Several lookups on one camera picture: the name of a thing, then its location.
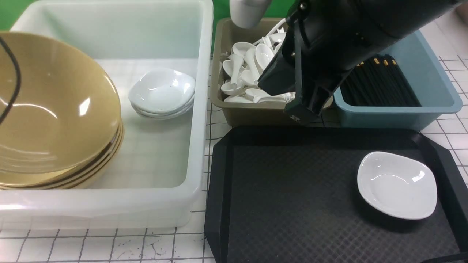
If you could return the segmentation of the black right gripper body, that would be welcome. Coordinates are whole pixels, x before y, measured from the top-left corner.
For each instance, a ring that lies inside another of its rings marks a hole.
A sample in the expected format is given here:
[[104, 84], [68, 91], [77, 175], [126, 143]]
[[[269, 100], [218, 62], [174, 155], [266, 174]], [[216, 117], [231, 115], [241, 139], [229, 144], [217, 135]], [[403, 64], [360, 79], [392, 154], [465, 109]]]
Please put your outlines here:
[[269, 95], [294, 92], [284, 112], [297, 123], [316, 120], [351, 71], [344, 52], [353, 47], [362, 10], [358, 0], [296, 0], [286, 37], [258, 80]]

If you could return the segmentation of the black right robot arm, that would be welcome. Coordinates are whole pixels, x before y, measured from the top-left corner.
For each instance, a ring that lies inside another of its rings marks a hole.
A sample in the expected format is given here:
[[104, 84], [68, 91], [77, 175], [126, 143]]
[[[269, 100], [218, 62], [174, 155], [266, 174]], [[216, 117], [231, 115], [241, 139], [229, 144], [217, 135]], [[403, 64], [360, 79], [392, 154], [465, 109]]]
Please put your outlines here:
[[286, 37], [257, 86], [271, 96], [295, 92], [285, 108], [300, 124], [317, 118], [354, 67], [463, 0], [298, 0]]

